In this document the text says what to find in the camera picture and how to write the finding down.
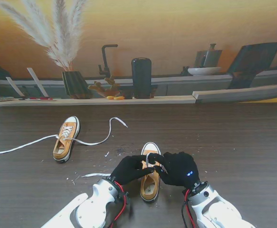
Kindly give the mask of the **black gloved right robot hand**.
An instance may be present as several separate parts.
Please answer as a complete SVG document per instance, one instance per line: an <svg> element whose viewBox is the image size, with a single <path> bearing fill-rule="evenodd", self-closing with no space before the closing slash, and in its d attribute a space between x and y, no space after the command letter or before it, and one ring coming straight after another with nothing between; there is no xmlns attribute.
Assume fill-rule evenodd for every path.
<svg viewBox="0 0 277 228"><path fill-rule="evenodd" d="M201 182L193 157L185 152L166 152L163 155L150 153L148 162L153 164L155 171L167 185L193 189Z"/></svg>

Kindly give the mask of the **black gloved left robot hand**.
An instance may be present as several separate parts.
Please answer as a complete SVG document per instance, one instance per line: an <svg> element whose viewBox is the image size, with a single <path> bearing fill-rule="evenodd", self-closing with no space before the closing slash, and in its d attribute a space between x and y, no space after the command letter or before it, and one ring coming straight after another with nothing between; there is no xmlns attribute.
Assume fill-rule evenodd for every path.
<svg viewBox="0 0 277 228"><path fill-rule="evenodd" d="M153 167L143 168L142 161L145 160L145 155L126 156L113 170L110 177L120 185L126 185L133 180L153 173L155 171Z"/></svg>

